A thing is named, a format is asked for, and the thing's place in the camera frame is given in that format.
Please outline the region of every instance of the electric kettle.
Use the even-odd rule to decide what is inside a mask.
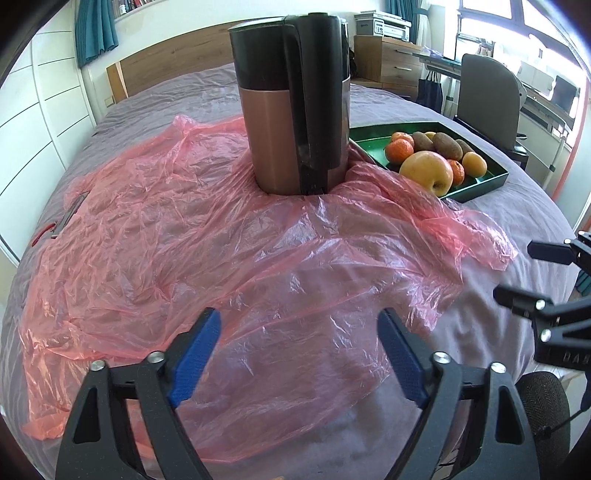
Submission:
[[[347,170],[347,23],[311,13],[249,21],[229,33],[259,187],[327,193]]]

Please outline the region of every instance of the kettle handle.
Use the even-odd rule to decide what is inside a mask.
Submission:
[[[293,15],[285,17],[283,32],[298,163],[326,172],[341,159],[341,22],[327,14]]]

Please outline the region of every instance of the teal curtain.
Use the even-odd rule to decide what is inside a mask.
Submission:
[[[76,58],[82,68],[119,41],[111,0],[81,0],[76,18]]]
[[[389,0],[390,13],[402,17],[404,20],[411,22],[409,40],[413,43],[417,42],[418,33],[418,0]]]

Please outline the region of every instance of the bookshelf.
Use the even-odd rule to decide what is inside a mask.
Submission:
[[[115,22],[120,20],[122,17],[126,17],[143,7],[148,5],[157,4],[163,0],[111,0],[111,7],[113,8],[113,16]]]

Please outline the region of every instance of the red handle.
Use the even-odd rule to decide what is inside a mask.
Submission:
[[[37,242],[41,239],[43,234],[48,232],[52,228],[55,228],[55,226],[56,226],[56,223],[52,222],[52,223],[48,223],[45,227],[43,227],[43,229],[38,234],[35,235],[35,238],[31,242],[31,246],[34,247],[37,244]]]

